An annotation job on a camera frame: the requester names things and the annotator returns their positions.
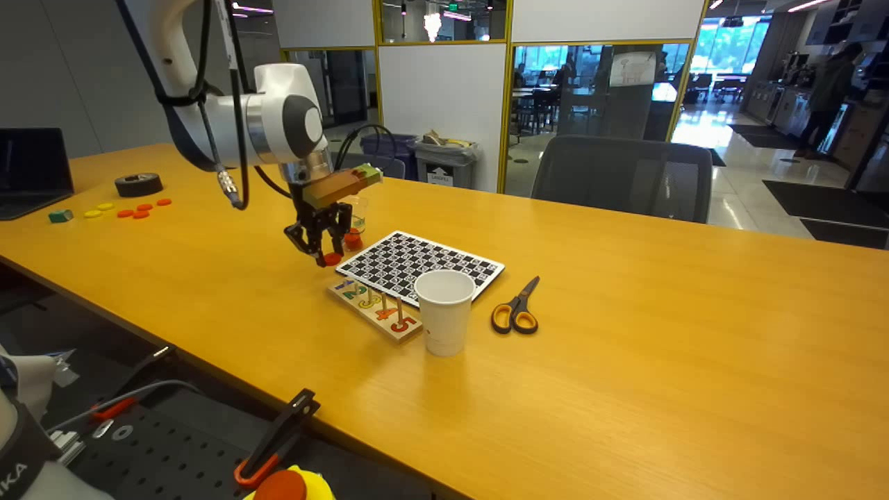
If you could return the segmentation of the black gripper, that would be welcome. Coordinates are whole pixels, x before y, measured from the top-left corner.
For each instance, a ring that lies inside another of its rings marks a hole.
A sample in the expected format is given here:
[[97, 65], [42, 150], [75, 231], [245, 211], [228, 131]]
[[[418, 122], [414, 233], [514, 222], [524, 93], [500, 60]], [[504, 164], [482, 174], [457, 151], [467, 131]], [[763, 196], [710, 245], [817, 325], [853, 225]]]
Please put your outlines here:
[[282, 226], [282, 236], [314, 261], [318, 258], [318, 236], [331, 233], [332, 251], [343, 251], [343, 233], [352, 218], [350, 201], [331, 201], [324, 208], [314, 208], [307, 201], [296, 204], [296, 222]]

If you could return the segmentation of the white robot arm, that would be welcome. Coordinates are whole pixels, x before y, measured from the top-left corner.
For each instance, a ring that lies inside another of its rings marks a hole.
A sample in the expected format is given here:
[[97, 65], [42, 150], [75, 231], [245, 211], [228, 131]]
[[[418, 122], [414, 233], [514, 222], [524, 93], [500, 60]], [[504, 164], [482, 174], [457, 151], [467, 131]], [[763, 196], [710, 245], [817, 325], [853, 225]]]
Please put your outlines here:
[[303, 63], [258, 63], [245, 75], [232, 0], [117, 0], [139, 60], [164, 107], [176, 151], [213, 171], [238, 211], [250, 204], [250, 170], [293, 165], [286, 239], [318, 265], [343, 251], [352, 208], [311, 204], [307, 189], [331, 174], [318, 99]]

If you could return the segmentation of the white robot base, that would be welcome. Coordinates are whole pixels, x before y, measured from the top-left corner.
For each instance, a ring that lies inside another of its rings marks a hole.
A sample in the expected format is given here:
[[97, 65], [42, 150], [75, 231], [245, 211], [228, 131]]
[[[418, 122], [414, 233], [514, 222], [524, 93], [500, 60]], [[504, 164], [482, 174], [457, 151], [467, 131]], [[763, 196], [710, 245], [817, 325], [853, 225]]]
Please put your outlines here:
[[114, 500], [72, 468], [83, 438], [42, 425], [54, 374], [53, 354], [0, 347], [0, 500]]

